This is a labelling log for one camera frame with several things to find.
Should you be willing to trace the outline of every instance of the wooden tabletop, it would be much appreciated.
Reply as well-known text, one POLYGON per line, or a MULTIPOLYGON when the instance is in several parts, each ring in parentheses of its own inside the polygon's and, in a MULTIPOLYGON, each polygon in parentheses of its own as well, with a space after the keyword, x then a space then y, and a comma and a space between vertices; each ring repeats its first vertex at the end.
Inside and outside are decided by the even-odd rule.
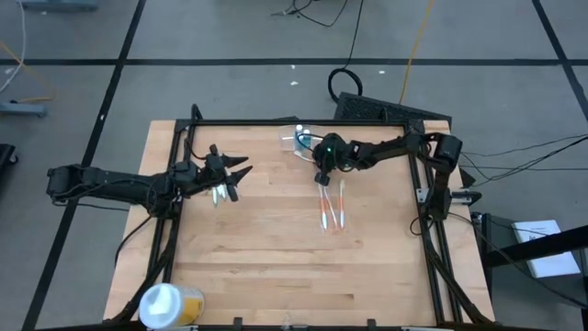
MULTIPOLYGON (((428 121, 425 127, 448 132, 444 121, 428 121)), ((173 128, 173 121, 152 122, 140 174, 165 171, 173 128)), ((346 141, 379 143, 402 135, 391 127, 323 129, 346 141)), ((408 158, 380 162, 368 171, 333 172, 332 183, 345 178, 345 229, 324 233, 316 169, 280 151, 277 131, 268 126, 196 129, 197 154, 216 143, 227 155, 249 156, 240 166, 254 166, 239 185, 238 202, 215 209, 210 194, 185 200, 172 282, 204 293, 198 324, 229 325, 241 316, 246 325, 366 325, 368 318, 378 325, 434 325, 423 244, 409 232, 417 214, 408 158)), ((460 185, 456 171, 450 186, 460 185)), ((464 206, 451 211, 469 216, 464 206)), ((143 207, 132 207, 125 234, 145 217, 143 207)), ((493 319, 471 226, 449 216, 445 227, 456 280, 493 319)), ((154 228, 152 222, 121 251, 106 318, 122 309, 144 279, 154 228)), ((450 320, 447 288, 439 279, 450 320)))

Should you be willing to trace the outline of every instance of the floor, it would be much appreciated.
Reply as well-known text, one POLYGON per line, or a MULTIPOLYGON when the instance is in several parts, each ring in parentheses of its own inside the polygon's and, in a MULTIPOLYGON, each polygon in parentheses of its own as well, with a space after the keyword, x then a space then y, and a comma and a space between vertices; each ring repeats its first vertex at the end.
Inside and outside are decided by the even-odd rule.
MULTIPOLYGON (((47 169, 82 161, 97 115, 107 116, 92 165, 127 172, 139 168, 150 121, 185 118, 194 102, 208 119, 333 117, 326 80, 349 53, 359 1, 350 1, 337 24, 325 29, 303 18, 270 16, 288 7, 289 0, 147 0, 129 52, 123 53, 145 61, 124 66, 114 81, 118 86, 111 104, 107 98, 105 103, 142 1, 101 0, 92 13, 27 12, 27 58, 45 64, 32 67, 51 81, 57 98, 47 104, 50 114, 44 119, 0 118, 0 142, 15 144, 21 160, 3 178, 0 191, 0 264, 6 269, 0 273, 0 297, 11 302, 0 312, 1 329, 22 327, 62 220, 63 210, 51 206, 44 193, 47 169), (299 58, 319 60, 264 60, 299 58)), ((322 0, 306 13, 330 21, 342 3, 322 0)), ((582 91, 574 93, 563 66, 549 61, 559 55, 534 3, 545 9, 573 73, 588 86, 588 43, 582 42, 588 2, 445 0, 435 3, 429 18, 417 55, 429 60, 414 66, 404 104, 452 116, 464 150, 478 153, 587 133, 582 91)), ((398 59, 409 56, 427 4, 366 1, 354 58, 367 60, 350 66, 362 78, 365 96, 398 101, 405 70, 398 59), (396 60, 386 64, 385 59, 396 60)), ((0 40, 18 52, 19 26, 18 6, 0 0, 0 40)), ((12 67, 7 58, 0 53, 1 77, 12 67)), ((355 90, 343 78, 334 85, 355 90)), ((0 98, 43 93, 42 86, 21 74, 0 98)), ((479 166, 517 166, 553 149, 475 161, 479 166)), ((542 167, 585 167, 587 156, 588 145, 580 144, 542 167)), ((471 173, 479 177, 473 169, 471 173)), ((479 191, 484 198, 476 211, 512 220, 556 219, 562 229, 586 225, 585 171, 527 171, 479 191)), ((38 328, 101 320, 125 219, 124 212, 78 208, 38 328)), ((565 283, 565 291, 583 293, 580 279, 549 284, 565 283)), ((580 328, 578 309, 553 302, 551 294, 512 267, 496 269, 493 285, 497 319, 507 325, 580 328)))

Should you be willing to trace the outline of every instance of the wooden table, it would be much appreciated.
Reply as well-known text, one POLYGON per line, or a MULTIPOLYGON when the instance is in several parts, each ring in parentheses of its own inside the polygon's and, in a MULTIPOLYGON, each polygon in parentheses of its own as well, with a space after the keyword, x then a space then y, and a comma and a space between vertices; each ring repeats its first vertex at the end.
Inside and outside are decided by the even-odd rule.
MULTIPOLYGON (((152 122, 140 174, 165 171, 174 124, 152 122)), ((448 132, 444 121, 425 127, 448 132)), ((392 127, 324 129, 347 141, 379 143, 402 135, 392 127)), ((316 170, 281 152, 277 137, 277 127, 268 126, 196 129, 197 154, 216 143, 228 155, 249 156, 241 166, 254 166, 239 186, 238 202, 215 209, 210 194, 199 194, 184 203, 172 282, 204 292, 198 324, 230 325, 241 316, 246 325, 366 325, 368 318, 378 325, 434 325, 423 244, 409 232, 416 205, 408 157, 368 171, 333 172, 332 183, 345 177, 347 222, 342 233, 324 234, 316 170)), ((450 186, 460 185, 456 171, 450 186)), ((465 206, 451 211, 469 216, 465 206)), ((145 217, 143 207, 132 207, 125 234, 145 217)), ((456 280, 493 319, 472 227, 454 216, 445 227, 456 280)), ((154 228, 152 222, 121 251, 105 317, 118 313, 142 282, 154 228)), ((450 320, 447 288, 439 279, 450 320)))

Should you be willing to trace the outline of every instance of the concrete floor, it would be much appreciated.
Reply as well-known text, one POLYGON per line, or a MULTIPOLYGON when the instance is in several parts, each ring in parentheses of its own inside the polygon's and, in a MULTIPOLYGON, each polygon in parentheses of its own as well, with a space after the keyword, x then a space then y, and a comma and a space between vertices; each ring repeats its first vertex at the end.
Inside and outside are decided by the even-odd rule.
MULTIPOLYGON (((330 21, 341 5, 322 0, 308 14, 330 21)), ((366 1, 355 57, 406 58, 426 0, 366 1)), ((137 0, 102 0, 94 13, 29 12, 28 58, 116 59, 137 0)), ((302 18, 270 17, 289 0, 147 0, 130 49, 131 59, 344 58, 349 52, 358 1, 350 1, 331 29, 302 18)), ((543 0, 571 59, 588 58, 583 0, 543 0)), ((13 1, 0 0, 0 40, 20 50, 20 16, 13 1)), ((0 53, 0 59, 6 58, 0 53)), ((418 58, 557 59, 531 1, 445 0, 435 3, 418 58)), ((196 102, 208 119, 330 119, 334 103, 326 79, 335 65, 126 66, 102 132, 93 166, 134 172, 139 168, 151 120, 185 118, 196 102)), ((0 66, 0 81, 7 66, 0 66)), ((0 329, 22 326, 59 226, 62 209, 45 195, 49 167, 79 163, 114 66, 37 66, 58 91, 45 119, 0 118, 0 142, 17 146, 21 162, 0 191, 0 329)), ((352 65, 365 95, 396 102, 405 67, 352 65)), ((588 86, 588 67, 574 67, 588 86)), ((336 89, 354 91, 344 79, 336 89)), ((43 93, 21 74, 0 96, 43 93)), ((499 152, 588 132, 588 122, 560 66, 415 66, 406 105, 454 118, 465 150, 499 152)), ((517 166, 553 146, 480 166, 517 166)), ((543 166, 586 167, 580 144, 543 166)), ((587 172, 525 172, 480 187, 475 206, 513 220, 556 219, 562 229, 586 225, 587 172)), ((113 256, 126 214, 78 208, 38 327, 97 323, 113 273, 113 256)), ((583 293, 580 278, 549 280, 583 293)), ((494 275, 497 319, 508 325, 573 329, 579 310, 550 303, 551 294, 510 267, 494 275)))

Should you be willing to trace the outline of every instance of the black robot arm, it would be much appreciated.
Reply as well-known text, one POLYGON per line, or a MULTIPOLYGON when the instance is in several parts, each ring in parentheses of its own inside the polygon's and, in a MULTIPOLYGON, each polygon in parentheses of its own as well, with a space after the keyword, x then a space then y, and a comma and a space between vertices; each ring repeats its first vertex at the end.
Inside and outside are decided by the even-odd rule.
POLYGON ((312 150, 312 159, 319 168, 314 180, 329 185, 328 174, 339 169, 344 172, 369 169, 379 161, 411 154, 435 170, 435 183, 426 199, 427 212, 434 219, 445 219, 451 203, 449 176, 458 164, 462 142, 443 133, 409 132, 402 137, 382 143, 346 143, 338 134, 329 133, 312 150), (429 146, 436 142, 433 155, 429 146))
POLYGON ((176 211, 174 201, 180 197, 189 198, 219 185, 226 187, 232 201, 237 201, 237 184, 253 167, 231 173, 228 168, 248 158, 221 154, 214 144, 209 149, 202 167, 191 161, 179 162, 168 171, 152 176, 107 171, 92 166, 60 166, 48 172, 47 194, 53 202, 95 197, 139 204, 153 217, 163 218, 176 211))

